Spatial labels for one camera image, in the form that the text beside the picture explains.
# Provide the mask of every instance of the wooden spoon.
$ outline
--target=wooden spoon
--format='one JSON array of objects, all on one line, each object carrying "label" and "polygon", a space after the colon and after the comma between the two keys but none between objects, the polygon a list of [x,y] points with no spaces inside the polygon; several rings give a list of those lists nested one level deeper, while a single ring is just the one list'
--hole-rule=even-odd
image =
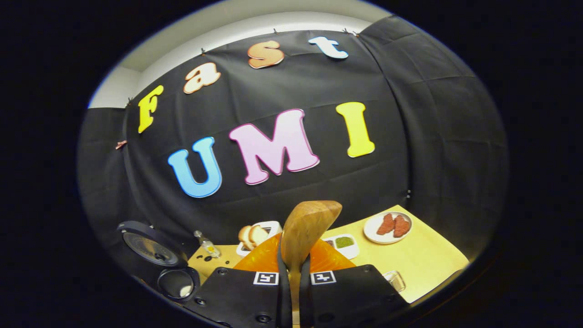
[{"label": "wooden spoon", "polygon": [[291,292],[291,311],[298,317],[300,310],[301,265],[316,241],[336,220],[342,205],[335,201],[305,201],[299,203],[283,226],[282,260],[286,264]]}]

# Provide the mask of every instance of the red meat slice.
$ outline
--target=red meat slice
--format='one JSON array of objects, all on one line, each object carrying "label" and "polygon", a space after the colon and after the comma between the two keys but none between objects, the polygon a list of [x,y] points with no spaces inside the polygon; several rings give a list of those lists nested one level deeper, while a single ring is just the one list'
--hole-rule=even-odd
[{"label": "red meat slice", "polygon": [[385,215],[385,217],[382,219],[381,226],[378,227],[377,230],[377,235],[382,236],[386,233],[393,231],[393,229],[395,229],[395,221],[393,221],[393,216],[391,215],[391,213],[389,213]]},{"label": "red meat slice", "polygon": [[411,224],[408,223],[403,216],[398,215],[395,218],[395,233],[394,233],[395,238],[402,237],[404,234],[407,233],[407,231],[409,231],[410,228]]}]

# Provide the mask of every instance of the wooden table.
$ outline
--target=wooden table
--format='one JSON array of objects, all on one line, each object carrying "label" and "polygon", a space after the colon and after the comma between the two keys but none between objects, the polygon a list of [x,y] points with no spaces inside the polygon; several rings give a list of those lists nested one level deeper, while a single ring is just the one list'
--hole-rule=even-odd
[{"label": "wooden table", "polygon": [[[356,266],[372,264],[381,274],[398,271],[406,285],[401,296],[409,303],[430,292],[451,274],[469,264],[468,259],[454,245],[401,206],[396,205],[386,211],[403,212],[413,220],[412,230],[396,243],[381,245],[369,241],[363,231],[368,218],[328,230],[322,238],[343,233],[353,235],[360,253],[351,259],[352,263]],[[201,274],[201,283],[204,283],[216,267],[232,268],[241,260],[241,256],[235,253],[237,245],[217,247],[222,253],[218,259],[204,261],[208,254],[203,249],[198,249],[188,260],[188,265]]]}]

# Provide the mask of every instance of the glass bottle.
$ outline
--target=glass bottle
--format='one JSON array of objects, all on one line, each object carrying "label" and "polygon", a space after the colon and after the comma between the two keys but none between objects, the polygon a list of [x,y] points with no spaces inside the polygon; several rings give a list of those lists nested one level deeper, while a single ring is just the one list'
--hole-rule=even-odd
[{"label": "glass bottle", "polygon": [[209,255],[212,257],[220,257],[220,250],[215,247],[215,244],[213,244],[207,237],[204,237],[202,232],[197,230],[194,232],[194,236],[198,238],[201,247],[204,248]]}]

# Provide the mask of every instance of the pink letter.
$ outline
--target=pink letter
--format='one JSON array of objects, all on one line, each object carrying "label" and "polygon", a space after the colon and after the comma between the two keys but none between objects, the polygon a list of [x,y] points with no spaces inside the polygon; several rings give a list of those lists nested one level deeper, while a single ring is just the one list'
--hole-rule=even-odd
[{"label": "pink letter", "polygon": [[320,163],[320,158],[312,153],[305,136],[303,117],[304,111],[301,109],[281,112],[275,119],[273,141],[250,123],[231,131],[229,138],[239,144],[247,167],[247,184],[262,183],[269,178],[269,173],[261,169],[258,159],[275,175],[281,175],[284,151],[287,151],[287,169],[291,172],[307,170]]}]

